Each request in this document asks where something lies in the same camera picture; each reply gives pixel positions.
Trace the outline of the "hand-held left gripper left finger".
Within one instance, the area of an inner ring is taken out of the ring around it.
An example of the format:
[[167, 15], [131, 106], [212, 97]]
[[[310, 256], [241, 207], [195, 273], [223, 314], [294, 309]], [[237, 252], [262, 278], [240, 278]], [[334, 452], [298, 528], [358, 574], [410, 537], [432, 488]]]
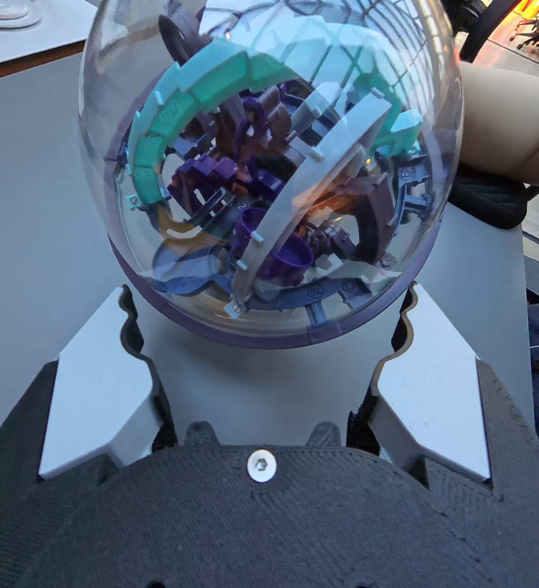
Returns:
[[119, 286], [59, 354], [41, 478], [100, 455], [125, 467], [178, 444], [167, 395], [143, 344], [132, 292]]

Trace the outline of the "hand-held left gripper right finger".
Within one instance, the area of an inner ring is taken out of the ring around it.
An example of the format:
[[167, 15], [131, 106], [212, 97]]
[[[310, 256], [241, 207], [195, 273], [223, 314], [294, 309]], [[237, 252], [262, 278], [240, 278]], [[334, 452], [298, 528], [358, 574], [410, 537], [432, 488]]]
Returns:
[[347, 447], [406, 472], [430, 459], [473, 481], [491, 478], [478, 357], [421, 284], [410, 285]]

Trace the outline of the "clear plastic maze ball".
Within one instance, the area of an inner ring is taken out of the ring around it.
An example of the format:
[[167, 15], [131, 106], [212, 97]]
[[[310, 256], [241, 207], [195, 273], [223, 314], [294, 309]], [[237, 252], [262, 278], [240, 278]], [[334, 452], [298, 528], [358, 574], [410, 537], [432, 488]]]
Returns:
[[102, 1], [88, 184], [141, 296], [215, 341], [330, 341], [400, 298], [462, 142], [439, 1]]

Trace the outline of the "person's right forearm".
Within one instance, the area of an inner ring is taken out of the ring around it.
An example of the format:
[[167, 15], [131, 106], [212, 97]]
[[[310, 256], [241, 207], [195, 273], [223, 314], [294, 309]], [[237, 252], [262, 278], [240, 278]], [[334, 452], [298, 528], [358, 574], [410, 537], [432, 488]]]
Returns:
[[539, 77], [461, 62], [460, 163], [539, 186]]

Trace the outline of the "black quilted wrist rest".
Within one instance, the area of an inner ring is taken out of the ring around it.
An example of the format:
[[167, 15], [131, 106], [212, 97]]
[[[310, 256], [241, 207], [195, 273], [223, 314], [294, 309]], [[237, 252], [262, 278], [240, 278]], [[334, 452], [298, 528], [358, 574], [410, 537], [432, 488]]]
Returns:
[[448, 202], [490, 226], [511, 230], [523, 223], [537, 195], [539, 186], [459, 164]]

